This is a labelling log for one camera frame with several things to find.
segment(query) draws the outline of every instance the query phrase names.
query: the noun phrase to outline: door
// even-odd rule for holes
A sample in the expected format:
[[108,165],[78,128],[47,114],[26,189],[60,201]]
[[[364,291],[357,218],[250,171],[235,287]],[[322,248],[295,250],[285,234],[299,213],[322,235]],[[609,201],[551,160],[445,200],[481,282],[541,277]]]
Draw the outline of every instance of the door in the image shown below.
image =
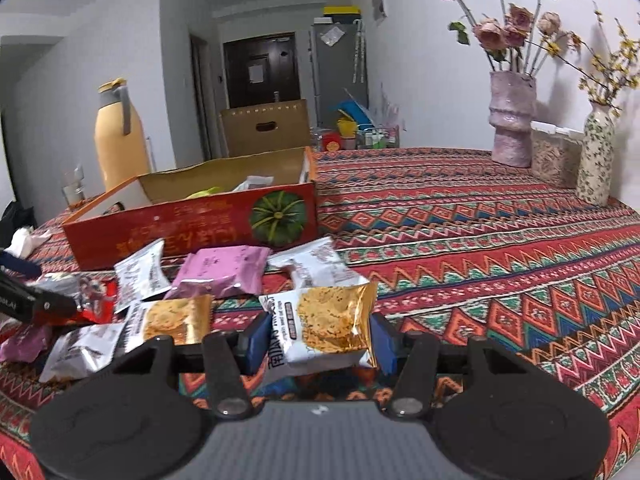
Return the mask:
[[230,108],[300,99],[293,32],[233,41],[224,48]]

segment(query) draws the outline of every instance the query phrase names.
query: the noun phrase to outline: floral vase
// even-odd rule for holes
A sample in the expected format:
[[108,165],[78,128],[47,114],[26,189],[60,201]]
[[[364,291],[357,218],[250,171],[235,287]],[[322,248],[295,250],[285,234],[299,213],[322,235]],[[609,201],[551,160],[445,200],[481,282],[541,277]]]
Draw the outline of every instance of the floral vase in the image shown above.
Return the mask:
[[515,168],[531,166],[531,121],[536,79],[507,70],[491,72],[489,124],[495,126],[492,159]]
[[613,168],[615,126],[609,115],[610,106],[591,102],[593,110],[584,124],[584,140],[578,186],[579,199],[592,205],[607,205]]

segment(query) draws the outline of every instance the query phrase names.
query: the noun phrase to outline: purple snack bag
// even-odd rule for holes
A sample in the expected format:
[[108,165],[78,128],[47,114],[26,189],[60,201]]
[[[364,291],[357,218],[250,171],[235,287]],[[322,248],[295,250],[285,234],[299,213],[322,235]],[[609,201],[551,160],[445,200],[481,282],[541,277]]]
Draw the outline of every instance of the purple snack bag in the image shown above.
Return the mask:
[[211,294],[229,298],[262,293],[262,275],[271,250],[235,246],[201,249],[190,254],[172,283],[166,300]]
[[50,339],[50,326],[28,325],[0,345],[0,361],[33,363],[47,349]]

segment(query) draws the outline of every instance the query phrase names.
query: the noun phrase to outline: yellow thermos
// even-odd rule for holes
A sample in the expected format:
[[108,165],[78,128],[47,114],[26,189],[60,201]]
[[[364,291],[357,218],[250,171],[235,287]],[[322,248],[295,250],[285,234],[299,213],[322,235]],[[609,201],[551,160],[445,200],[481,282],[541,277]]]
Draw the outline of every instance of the yellow thermos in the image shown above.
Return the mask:
[[95,148],[106,190],[132,176],[149,173],[145,134],[129,100],[127,81],[118,78],[98,88],[100,110],[95,121]]

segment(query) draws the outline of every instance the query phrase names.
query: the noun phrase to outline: tablecloth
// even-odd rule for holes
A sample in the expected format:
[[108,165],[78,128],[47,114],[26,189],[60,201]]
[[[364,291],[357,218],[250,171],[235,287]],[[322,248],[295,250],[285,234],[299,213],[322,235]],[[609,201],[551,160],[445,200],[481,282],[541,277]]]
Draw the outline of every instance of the tablecloth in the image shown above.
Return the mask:
[[[398,328],[453,344],[486,335],[591,399],[611,428],[598,480],[640,449],[637,213],[613,199],[606,208],[587,205],[528,170],[493,163],[488,152],[320,153],[318,167],[321,230],[345,262],[378,282],[376,308]],[[54,236],[34,255],[48,271],[76,269],[60,221],[45,226]],[[179,263],[165,261],[166,272]],[[277,292],[290,281],[268,272],[263,285]],[[260,312],[249,297],[215,307],[216,330],[242,329]],[[384,401],[392,386],[362,370],[297,386],[331,397],[339,381],[353,399]],[[28,448],[30,418],[61,389],[39,384],[34,367],[0,365],[0,458],[17,478],[42,478]],[[205,403],[201,376],[185,377],[181,391]]]

